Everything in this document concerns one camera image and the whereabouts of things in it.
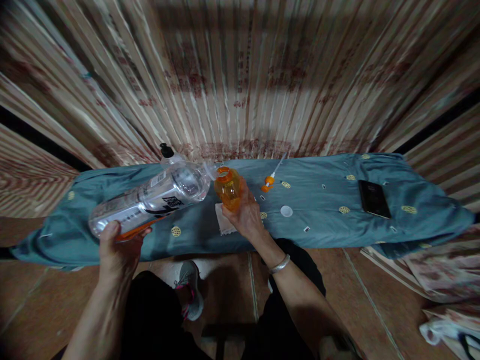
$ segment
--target curtain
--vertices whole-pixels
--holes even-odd
[[[191,160],[367,152],[478,11],[447,0],[17,1],[1,25],[0,104],[93,168],[157,162],[162,142]]]
[[[462,49],[440,76],[434,79],[406,114],[379,144],[379,151],[393,152],[402,144],[480,88],[480,28],[472,31]]]
[[[47,216],[79,174],[3,125],[0,169],[0,216],[10,218]]]
[[[480,212],[480,104],[413,148],[405,158],[473,213]]]

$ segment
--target black pants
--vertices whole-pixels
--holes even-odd
[[[282,250],[323,295],[322,275],[309,254],[290,240],[277,239]],[[313,359],[290,318],[270,276],[273,293],[253,334],[246,340],[242,359]],[[185,332],[175,291],[152,272],[143,271],[131,284],[126,306],[121,359],[210,359]]]

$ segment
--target plastic bottle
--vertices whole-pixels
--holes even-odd
[[[97,237],[111,221],[121,224],[117,241],[125,241],[174,211],[201,202],[216,178],[213,163],[180,161],[148,182],[97,205],[88,225]]]
[[[180,161],[185,161],[185,159],[181,155],[174,153],[172,148],[170,146],[167,146],[167,144],[164,142],[160,144],[160,152],[163,156],[160,161],[160,164],[162,165],[173,165]]]
[[[237,170],[222,166],[213,188],[225,207],[235,212],[240,205],[240,176]]]

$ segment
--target sneaker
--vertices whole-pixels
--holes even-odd
[[[180,280],[175,281],[175,289],[187,286],[191,291],[191,301],[182,309],[183,319],[197,320],[204,310],[204,298],[199,291],[199,268],[191,260],[185,261],[180,269]]]

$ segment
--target teal fabric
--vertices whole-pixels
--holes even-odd
[[[340,154],[284,160],[269,193],[261,192],[264,179],[278,160],[231,160],[267,213],[263,221],[274,238],[292,239],[303,248],[363,247],[378,242],[377,249],[395,258],[455,238],[474,222],[474,215],[436,185],[426,181],[398,154]],[[99,203],[140,185],[162,171],[159,164],[91,170],[80,174],[43,227],[12,249],[22,261],[51,266],[78,267],[99,263],[98,240],[90,233],[88,217]],[[353,175],[355,180],[347,179]],[[362,209],[358,180],[381,184],[392,219]],[[290,188],[281,182],[290,184]],[[199,253],[235,253],[251,250],[238,233],[220,236],[215,214],[219,199],[210,191],[201,203],[174,212],[153,226],[145,240],[141,261]],[[293,209],[283,217],[280,208]],[[415,207],[416,214],[402,206]],[[340,207],[350,212],[341,213]],[[181,235],[171,229],[178,226]]]

